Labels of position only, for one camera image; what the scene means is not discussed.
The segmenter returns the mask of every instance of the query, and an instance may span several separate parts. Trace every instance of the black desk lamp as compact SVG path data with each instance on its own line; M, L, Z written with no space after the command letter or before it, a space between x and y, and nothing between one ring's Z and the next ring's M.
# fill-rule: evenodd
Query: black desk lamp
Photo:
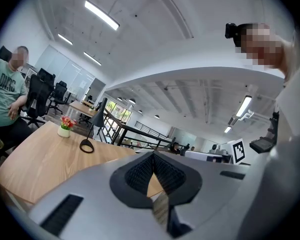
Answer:
M98 105L98 107L96 108L96 110L98 110L98 112L89 120L89 122L91 123L91 128L90 131L88 133L88 136L81 141L80 143L80 149L85 152L85 153L92 153L93 151L95 151L94 146L92 145L92 143L90 142L90 140L88 140L89 135L91 133L91 130L94 126L96 127L104 127L105 126L105 122L104 122L104 110L107 104L107 98L103 98L103 101L100 105ZM91 151L86 151L82 148L82 146L88 146L90 147L92 150Z

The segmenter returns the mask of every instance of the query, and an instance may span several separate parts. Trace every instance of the chair backrest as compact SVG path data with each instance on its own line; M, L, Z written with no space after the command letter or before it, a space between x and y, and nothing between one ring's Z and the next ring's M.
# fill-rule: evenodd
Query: chair backrest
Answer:
M12 52L9 51L4 45L0 48L0 59L9 62L12 57Z
M63 87L67 87L67 84L64 81L60 81L59 84L62 85Z
M37 74L37 76L40 78L40 80L50 84L50 85L54 85L55 83L55 74L50 74L47 71L45 71L43 68L41 68Z
M54 97L62 100L64 98L66 91L67 91L67 87L62 86L60 83L57 82L55 84Z
M32 74L30 78L30 86L28 97L25 103L27 114L32 118L41 117L46 112L47 100L54 90L54 86L48 82L44 82L39 76Z

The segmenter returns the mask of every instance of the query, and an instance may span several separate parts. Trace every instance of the wooden table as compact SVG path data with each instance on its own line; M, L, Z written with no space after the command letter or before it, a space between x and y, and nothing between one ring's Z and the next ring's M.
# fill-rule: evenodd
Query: wooden table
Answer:
M80 113L82 113L88 117L91 117L91 118L97 113L97 111L95 111L95 110L89 111L89 107L87 107L86 105L83 105L80 102L75 100L74 102L69 104L68 111L66 112L65 115L68 117L71 117L72 112L74 110L79 111Z
M85 101L85 100L83 100L82 103L88 107L93 106L93 104L91 104L90 102Z
M84 153L79 144L85 137L74 132L69 138L60 137L58 127L48 121L9 155L0 167L0 187L19 200L35 204L82 169L136 154L131 148L93 139L89 140L94 153ZM152 177L147 195L151 197L162 190L157 178Z

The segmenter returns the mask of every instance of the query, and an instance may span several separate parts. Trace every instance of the flower vase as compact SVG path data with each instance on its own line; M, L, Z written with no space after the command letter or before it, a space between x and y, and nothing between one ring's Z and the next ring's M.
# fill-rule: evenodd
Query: flower vase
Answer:
M58 135L61 137L69 138L70 137L70 130L66 130L61 128L61 126L58 129Z

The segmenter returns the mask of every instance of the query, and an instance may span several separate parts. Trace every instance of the ceiling light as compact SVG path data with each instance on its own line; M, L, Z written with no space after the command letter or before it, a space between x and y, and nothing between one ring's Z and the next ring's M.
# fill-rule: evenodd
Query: ceiling light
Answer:
M80 69L80 68L78 68L78 67L76 67L75 65L73 65L73 64L72 64L72 66L74 66L74 67L75 67L77 70L81 71L81 69Z
M97 61L96 59L92 58L88 53L84 52L84 55L89 57L91 60L93 60L95 63L97 63L101 66L101 63L99 61Z
M237 117L241 117L242 114L245 112L245 110L247 109L247 107L249 106L250 102L252 100L251 96L245 96L244 101L238 111L238 113L236 113Z
M227 132L229 132L230 130L231 130L231 127L228 126L228 127L224 130L224 132L227 133Z
M69 41L68 39L66 39L64 36L62 36L62 35L60 35L60 34L58 34L58 36L59 36L60 38L62 38L64 41L68 42L70 45L72 45L72 42Z
M96 14L102 20L104 20L114 30L117 30L119 28L120 25L118 23L116 23L112 18L109 17L109 15L105 14L102 10L93 5L91 2L85 1L84 7Z

